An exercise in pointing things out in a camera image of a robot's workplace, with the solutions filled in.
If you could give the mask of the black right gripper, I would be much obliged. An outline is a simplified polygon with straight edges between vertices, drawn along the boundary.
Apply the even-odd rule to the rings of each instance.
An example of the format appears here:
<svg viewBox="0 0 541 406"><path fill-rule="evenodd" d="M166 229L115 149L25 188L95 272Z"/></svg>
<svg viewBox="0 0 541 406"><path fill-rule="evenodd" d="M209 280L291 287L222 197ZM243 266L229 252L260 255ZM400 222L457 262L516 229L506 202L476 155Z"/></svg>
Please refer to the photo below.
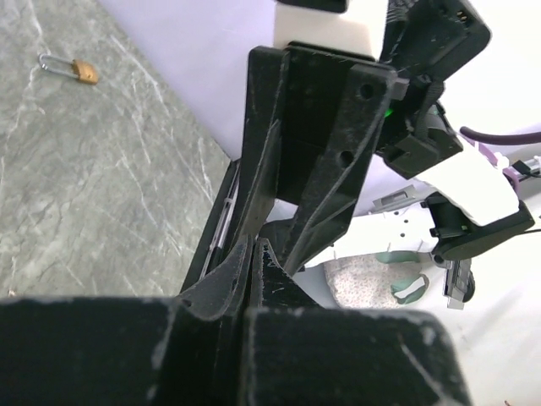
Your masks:
<svg viewBox="0 0 541 406"><path fill-rule="evenodd" d="M397 73L369 57L302 42L249 52L238 197L227 248L256 236L270 214L288 102L336 102L324 153L315 163L280 254L290 275L347 231Z"/></svg>

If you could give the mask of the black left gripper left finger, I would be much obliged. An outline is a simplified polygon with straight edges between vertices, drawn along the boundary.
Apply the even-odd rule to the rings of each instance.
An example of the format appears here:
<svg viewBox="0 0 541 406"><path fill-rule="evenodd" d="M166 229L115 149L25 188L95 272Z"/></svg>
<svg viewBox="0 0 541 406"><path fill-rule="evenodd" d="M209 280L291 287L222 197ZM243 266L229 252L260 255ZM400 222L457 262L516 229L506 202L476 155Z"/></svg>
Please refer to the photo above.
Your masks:
<svg viewBox="0 0 541 406"><path fill-rule="evenodd" d="M2 404L234 404L252 254L175 297L4 299Z"/></svg>

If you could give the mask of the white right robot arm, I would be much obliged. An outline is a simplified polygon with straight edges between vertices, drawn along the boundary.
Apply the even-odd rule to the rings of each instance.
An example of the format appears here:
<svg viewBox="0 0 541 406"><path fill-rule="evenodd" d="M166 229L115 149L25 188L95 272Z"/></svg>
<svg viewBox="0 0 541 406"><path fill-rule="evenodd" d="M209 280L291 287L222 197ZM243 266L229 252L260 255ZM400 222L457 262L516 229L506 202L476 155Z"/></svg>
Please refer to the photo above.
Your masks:
<svg viewBox="0 0 541 406"><path fill-rule="evenodd" d="M330 258L429 252L445 295L533 218L481 140L458 134L445 81L488 45L467 1L279 1L249 53L238 197L223 249L272 234L288 273Z"/></svg>

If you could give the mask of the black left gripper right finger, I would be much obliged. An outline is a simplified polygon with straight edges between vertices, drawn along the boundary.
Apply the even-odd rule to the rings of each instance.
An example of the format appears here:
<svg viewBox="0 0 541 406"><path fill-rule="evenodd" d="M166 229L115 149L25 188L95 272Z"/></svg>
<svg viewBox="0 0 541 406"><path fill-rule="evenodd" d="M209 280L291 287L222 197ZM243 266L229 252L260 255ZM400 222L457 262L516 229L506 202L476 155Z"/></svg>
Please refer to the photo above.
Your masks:
<svg viewBox="0 0 541 406"><path fill-rule="evenodd" d="M244 318L246 405L469 405L451 338L417 310L318 306L255 245Z"/></svg>

